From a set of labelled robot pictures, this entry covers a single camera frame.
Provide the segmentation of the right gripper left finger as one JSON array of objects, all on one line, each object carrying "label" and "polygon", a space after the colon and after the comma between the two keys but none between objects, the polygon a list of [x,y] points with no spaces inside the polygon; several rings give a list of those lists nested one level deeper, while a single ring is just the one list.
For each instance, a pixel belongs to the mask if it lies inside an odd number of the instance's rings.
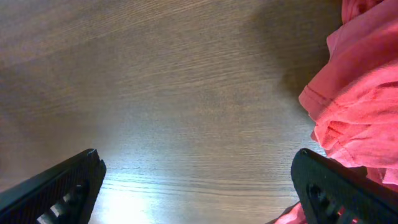
[{"label": "right gripper left finger", "polygon": [[1,223],[88,223],[105,174],[87,149],[1,192]]}]

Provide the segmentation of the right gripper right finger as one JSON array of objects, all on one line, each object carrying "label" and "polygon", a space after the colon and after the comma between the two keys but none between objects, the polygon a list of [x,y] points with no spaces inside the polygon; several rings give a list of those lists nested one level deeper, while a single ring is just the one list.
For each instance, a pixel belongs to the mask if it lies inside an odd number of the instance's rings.
[{"label": "right gripper right finger", "polygon": [[308,223],[397,223],[397,192],[303,148],[291,178]]}]

